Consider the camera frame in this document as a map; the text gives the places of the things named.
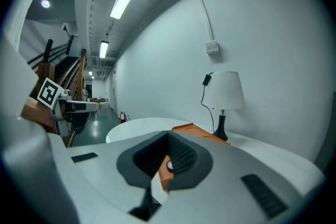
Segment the white table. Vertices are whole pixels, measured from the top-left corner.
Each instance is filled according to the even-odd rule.
[[[106,143],[155,131],[171,130],[172,127],[188,123],[190,122],[165,118],[131,120],[114,127],[106,136]],[[211,127],[194,124],[212,133]],[[239,147],[275,170],[287,179],[301,195],[307,194],[312,188],[324,181],[322,172],[313,163],[301,156],[243,135],[231,132],[226,132],[226,135],[232,146]]]

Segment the lamp cord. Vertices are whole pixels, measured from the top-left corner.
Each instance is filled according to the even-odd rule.
[[[206,108],[209,110],[209,112],[210,112],[210,116],[211,116],[211,120],[212,120],[212,130],[215,132],[215,129],[214,129],[214,118],[212,117],[212,113],[211,113],[210,109],[209,109],[206,105],[202,104],[203,99],[204,99],[204,92],[205,92],[205,85],[204,85],[204,87],[203,87],[203,95],[202,95],[201,105],[204,106],[204,107],[206,107]]]

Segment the white lampshade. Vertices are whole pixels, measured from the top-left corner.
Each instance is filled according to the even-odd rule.
[[[203,104],[215,109],[241,109],[244,94],[237,72],[216,72],[205,87]]]

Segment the table lamp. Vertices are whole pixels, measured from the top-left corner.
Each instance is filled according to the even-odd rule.
[[[239,75],[233,71],[212,73],[206,88],[203,105],[222,110],[214,135],[227,141],[228,138],[224,131],[224,110],[244,107],[244,94]]]

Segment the hallway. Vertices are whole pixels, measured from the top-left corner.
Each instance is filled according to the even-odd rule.
[[[75,136],[72,147],[106,143],[109,131],[120,123],[110,108],[102,108],[90,116],[84,130]]]

